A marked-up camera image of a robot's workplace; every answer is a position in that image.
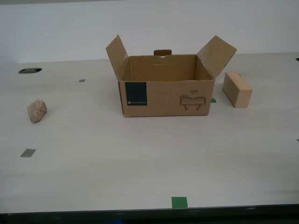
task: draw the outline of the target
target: tabletop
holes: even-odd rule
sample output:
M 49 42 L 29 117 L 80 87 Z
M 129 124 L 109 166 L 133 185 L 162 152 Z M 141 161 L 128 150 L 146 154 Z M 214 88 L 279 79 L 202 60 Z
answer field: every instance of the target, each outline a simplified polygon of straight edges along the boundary
M 235 55 L 208 116 L 145 118 L 123 117 L 108 60 L 16 64 L 0 79 L 0 213 L 299 203 L 298 57 Z M 226 71 L 252 86 L 247 109 Z M 48 113 L 32 124 L 37 99 Z

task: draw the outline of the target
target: printed illustration on box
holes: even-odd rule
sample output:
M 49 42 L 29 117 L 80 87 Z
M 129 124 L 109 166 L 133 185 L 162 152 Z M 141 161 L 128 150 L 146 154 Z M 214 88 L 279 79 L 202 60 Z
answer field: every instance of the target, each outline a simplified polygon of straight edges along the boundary
M 185 110 L 188 110 L 187 106 L 197 106 L 196 110 L 200 109 L 201 105 L 205 105 L 206 104 L 206 98 L 205 97 L 189 97 L 188 95 L 183 95 L 180 96 L 180 105 L 184 106 Z

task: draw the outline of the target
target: beige stone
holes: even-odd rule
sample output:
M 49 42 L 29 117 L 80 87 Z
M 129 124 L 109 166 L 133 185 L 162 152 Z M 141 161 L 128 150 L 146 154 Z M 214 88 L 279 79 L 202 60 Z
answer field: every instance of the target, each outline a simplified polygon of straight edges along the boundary
M 32 123 L 40 121 L 47 113 L 47 106 L 42 100 L 36 100 L 27 107 L 27 111 Z

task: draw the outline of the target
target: white wall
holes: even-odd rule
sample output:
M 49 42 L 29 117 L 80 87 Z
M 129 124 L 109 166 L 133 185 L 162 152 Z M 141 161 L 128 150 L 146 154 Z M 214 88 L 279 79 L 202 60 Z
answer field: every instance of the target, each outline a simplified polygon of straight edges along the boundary
M 196 53 L 218 35 L 237 53 L 299 51 L 299 0 L 121 0 L 0 6 L 0 58 L 20 63 Z

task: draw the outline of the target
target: dark blue label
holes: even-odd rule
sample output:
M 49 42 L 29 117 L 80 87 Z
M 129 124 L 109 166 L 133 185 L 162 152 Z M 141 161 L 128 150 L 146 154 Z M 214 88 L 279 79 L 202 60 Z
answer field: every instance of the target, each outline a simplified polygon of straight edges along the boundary
M 125 82 L 125 86 L 128 106 L 147 106 L 145 82 Z

